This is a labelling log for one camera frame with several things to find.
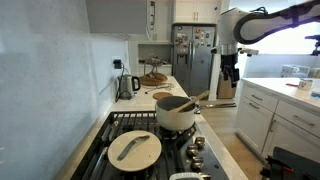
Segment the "countertop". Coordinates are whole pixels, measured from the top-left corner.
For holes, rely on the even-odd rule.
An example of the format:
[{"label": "countertop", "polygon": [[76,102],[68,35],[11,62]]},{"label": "countertop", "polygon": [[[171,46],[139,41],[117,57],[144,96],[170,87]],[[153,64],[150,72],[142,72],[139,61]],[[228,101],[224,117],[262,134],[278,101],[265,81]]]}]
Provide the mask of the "countertop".
[{"label": "countertop", "polygon": [[[137,92],[135,98],[131,100],[118,100],[114,103],[111,108],[105,113],[106,117],[112,111],[141,111],[141,110],[155,110],[156,100],[152,98],[153,94],[156,92],[169,92],[176,96],[187,97],[187,94],[183,91],[180,85],[177,83],[174,77],[169,76],[166,83],[170,83],[173,87],[169,90],[161,88],[150,91],[146,94],[146,91],[154,89],[154,87],[142,86]],[[247,179],[243,171],[240,169],[238,164],[232,158],[226,147],[220,141],[215,132],[211,129],[209,124],[203,118],[202,115],[196,115],[195,122],[197,123],[199,129],[206,137],[206,143],[215,152],[217,159],[219,160],[221,166],[225,170],[229,179]],[[62,177],[63,179],[70,179],[76,167],[80,163],[84,153],[89,148],[93,138],[99,131],[103,120],[97,122],[94,127],[90,130],[88,135],[84,138],[82,145],[80,145],[75,151],[74,157],[70,158],[69,166],[67,166],[67,172],[65,172]]]},{"label": "countertop", "polygon": [[313,81],[309,91],[288,86],[287,83],[298,85],[300,78],[243,78],[248,85],[270,93],[275,98],[305,109],[320,116],[320,98],[312,97],[312,89],[320,88],[320,79],[306,78]]}]

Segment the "shelf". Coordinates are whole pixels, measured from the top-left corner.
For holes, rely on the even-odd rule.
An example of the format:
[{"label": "shelf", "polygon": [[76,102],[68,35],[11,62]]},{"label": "shelf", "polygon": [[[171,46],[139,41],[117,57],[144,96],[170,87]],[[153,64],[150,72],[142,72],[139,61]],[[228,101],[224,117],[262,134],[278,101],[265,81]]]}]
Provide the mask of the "shelf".
[{"label": "shelf", "polygon": [[150,45],[172,45],[169,41],[141,41],[138,44],[150,44]]},{"label": "shelf", "polygon": [[172,64],[162,64],[161,66],[158,66],[159,67],[172,67]]}]

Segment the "refrigerator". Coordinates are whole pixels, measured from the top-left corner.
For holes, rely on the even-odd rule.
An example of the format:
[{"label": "refrigerator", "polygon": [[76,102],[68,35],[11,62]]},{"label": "refrigerator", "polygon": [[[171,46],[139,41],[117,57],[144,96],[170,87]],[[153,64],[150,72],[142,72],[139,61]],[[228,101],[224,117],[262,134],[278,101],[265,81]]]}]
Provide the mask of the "refrigerator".
[{"label": "refrigerator", "polygon": [[188,96],[210,89],[215,25],[172,26],[172,75]]}]

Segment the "white pot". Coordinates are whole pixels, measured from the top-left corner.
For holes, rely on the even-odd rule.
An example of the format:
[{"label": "white pot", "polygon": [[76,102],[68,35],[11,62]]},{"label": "white pot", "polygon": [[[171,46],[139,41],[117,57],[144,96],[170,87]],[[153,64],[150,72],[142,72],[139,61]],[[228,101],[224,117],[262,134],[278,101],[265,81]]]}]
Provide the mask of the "white pot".
[{"label": "white pot", "polygon": [[195,104],[178,113],[170,112],[188,101],[190,101],[189,98],[181,96],[168,96],[159,99],[156,103],[156,117],[160,126],[170,131],[184,131],[190,128],[195,119]]}]

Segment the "gas stove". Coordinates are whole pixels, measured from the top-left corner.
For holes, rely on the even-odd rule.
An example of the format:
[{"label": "gas stove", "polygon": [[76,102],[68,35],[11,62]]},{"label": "gas stove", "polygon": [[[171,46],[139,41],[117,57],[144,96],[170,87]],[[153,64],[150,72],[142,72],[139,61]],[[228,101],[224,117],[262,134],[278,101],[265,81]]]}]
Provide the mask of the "gas stove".
[{"label": "gas stove", "polygon": [[[158,160],[146,169],[124,172],[108,160],[108,147],[121,134],[133,130],[156,135],[162,145]],[[166,180],[173,174],[196,172],[204,179],[228,179],[196,123],[185,131],[162,128],[155,111],[111,112],[71,179]]]}]

